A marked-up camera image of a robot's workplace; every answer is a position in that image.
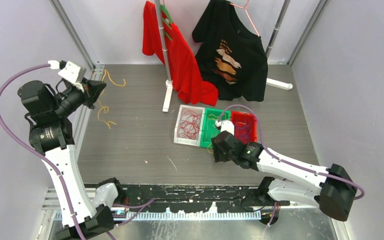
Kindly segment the pink clothes hanger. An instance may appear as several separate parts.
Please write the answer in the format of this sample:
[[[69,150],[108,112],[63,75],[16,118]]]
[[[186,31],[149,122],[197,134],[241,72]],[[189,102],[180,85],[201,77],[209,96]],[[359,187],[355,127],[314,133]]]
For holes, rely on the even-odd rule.
[[[252,28],[253,28],[254,31],[255,31],[255,34],[256,34],[258,37],[260,37],[261,35],[260,35],[260,33],[258,32],[258,29],[256,28],[256,25],[254,24],[254,22],[253,22],[253,20],[252,20],[252,18],[251,18],[251,16],[250,16],[250,14],[249,14],[249,11],[248,11],[249,2],[250,2],[250,0],[247,0],[247,1],[245,2],[244,5],[238,5],[238,4],[235,4],[235,3],[232,3],[232,2],[231,2],[230,5],[231,5],[231,6],[234,6],[234,7],[236,7],[236,8],[238,8],[238,9],[242,9],[242,10],[244,10],[244,12],[245,12],[245,14],[246,14],[246,16],[247,16],[247,18],[248,18],[248,20],[249,20],[249,22],[250,22]]]

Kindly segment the red plastic bin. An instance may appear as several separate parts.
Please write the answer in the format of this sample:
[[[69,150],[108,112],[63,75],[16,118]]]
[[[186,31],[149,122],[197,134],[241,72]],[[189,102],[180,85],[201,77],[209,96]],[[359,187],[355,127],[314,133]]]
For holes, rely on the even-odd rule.
[[[251,113],[232,111],[231,122],[234,125],[234,136],[244,144],[257,142],[257,120]]]

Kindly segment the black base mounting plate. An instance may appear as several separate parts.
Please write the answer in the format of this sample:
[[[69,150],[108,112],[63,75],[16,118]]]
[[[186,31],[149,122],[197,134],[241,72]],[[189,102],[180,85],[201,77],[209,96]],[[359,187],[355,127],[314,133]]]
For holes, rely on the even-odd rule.
[[[247,213],[274,206],[263,200],[256,186],[168,184],[122,184],[121,197],[113,206],[140,207],[151,199],[153,202],[143,212],[207,213],[214,206],[217,213]]]

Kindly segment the metal clothes rack pole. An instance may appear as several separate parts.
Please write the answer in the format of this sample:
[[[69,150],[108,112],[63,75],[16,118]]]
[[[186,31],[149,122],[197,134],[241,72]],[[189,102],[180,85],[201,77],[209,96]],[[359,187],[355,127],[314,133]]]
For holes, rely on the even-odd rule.
[[[163,19],[160,0],[155,0],[154,4],[155,4],[156,16],[157,16],[157,23],[158,23],[159,36],[160,36],[160,42],[161,42],[161,47],[162,47],[164,65],[165,65],[166,74],[167,74],[166,85],[171,86],[173,81],[172,81],[171,72],[170,72],[168,49],[167,49],[166,41],[165,41],[165,31],[164,31],[165,20]]]

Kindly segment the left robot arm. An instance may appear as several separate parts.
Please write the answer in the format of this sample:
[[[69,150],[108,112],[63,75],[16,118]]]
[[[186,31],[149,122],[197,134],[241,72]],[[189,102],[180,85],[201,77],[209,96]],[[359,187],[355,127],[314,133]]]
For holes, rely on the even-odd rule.
[[[111,207],[121,206],[126,193],[116,178],[98,184],[90,199],[80,175],[72,123],[69,115],[78,107],[94,108],[105,89],[104,82],[82,79],[76,87],[64,81],[65,90],[55,92],[40,80],[18,89],[25,119],[30,125],[29,144],[46,166],[58,197],[62,229],[58,240],[88,240],[108,233],[115,226]]]

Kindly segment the black printed t-shirt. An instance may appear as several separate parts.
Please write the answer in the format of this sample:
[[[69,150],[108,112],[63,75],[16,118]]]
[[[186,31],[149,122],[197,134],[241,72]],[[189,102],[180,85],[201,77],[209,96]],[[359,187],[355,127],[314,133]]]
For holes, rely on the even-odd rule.
[[[227,0],[211,0],[192,31],[201,77],[218,90],[218,99],[243,97],[262,102],[268,59],[261,37],[249,31]]]

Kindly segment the red t-shirt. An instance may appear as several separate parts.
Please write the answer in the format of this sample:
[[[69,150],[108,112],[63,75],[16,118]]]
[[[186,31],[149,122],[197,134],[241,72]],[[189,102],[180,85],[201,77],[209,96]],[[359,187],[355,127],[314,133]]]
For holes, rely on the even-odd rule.
[[[195,55],[175,23],[163,24],[170,76],[174,91],[185,104],[202,103],[215,106],[219,91],[204,81]],[[156,55],[164,64],[163,48],[158,27],[156,6],[146,1],[143,8],[142,53]]]

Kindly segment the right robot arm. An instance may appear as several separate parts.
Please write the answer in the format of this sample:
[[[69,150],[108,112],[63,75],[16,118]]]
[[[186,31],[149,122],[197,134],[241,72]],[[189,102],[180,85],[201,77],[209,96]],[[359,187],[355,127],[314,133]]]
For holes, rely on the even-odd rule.
[[[317,207],[337,221],[348,220],[358,188],[338,164],[311,165],[258,142],[244,144],[228,131],[211,140],[215,162],[232,161],[243,169],[270,174],[261,181],[257,198],[263,205],[282,201]]]

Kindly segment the right metal rack pole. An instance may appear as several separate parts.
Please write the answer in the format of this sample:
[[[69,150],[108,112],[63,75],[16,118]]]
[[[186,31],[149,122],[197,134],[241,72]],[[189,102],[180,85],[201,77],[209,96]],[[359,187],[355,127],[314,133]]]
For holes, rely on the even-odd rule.
[[[284,0],[283,1],[283,4],[281,6],[281,9],[280,9],[280,12],[279,12],[279,15],[278,15],[278,18],[276,20],[276,23],[274,25],[272,34],[270,36],[267,48],[265,50],[267,58],[269,58],[270,53],[271,53],[271,51],[273,49],[274,43],[275,43],[277,35],[278,35],[279,31],[280,31],[280,28],[281,28],[281,25],[282,25],[283,20],[285,18],[286,12],[287,12],[287,10],[289,8],[290,2],[291,2],[291,0]]]

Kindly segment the white plastic bin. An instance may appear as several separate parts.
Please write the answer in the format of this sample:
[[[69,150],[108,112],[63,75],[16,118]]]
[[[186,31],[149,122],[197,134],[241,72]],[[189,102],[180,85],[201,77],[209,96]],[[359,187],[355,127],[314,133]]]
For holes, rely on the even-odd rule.
[[[199,147],[205,108],[181,104],[174,128],[175,144]]]

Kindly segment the green plastic bin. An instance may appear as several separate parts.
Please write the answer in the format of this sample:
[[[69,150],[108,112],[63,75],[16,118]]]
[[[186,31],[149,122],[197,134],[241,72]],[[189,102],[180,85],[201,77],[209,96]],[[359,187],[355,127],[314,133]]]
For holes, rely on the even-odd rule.
[[[203,117],[203,124],[202,124],[202,131],[201,131],[201,139],[200,139],[200,147],[202,148],[208,148],[212,149],[212,138],[216,137],[216,134],[218,133],[218,130],[215,126],[215,121],[218,120],[219,116],[221,115],[222,110],[216,109],[216,108],[206,108],[204,117]]]

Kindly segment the green clothes hanger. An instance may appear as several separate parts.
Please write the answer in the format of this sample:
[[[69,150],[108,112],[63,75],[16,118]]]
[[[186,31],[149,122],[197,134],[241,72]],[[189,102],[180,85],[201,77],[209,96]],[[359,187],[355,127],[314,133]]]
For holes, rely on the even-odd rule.
[[[171,15],[167,7],[164,4],[160,4],[159,6],[160,6],[161,18],[163,22],[162,32],[165,34],[165,36],[169,41],[172,41],[173,38],[171,37],[170,33],[173,30],[173,20],[171,18]]]

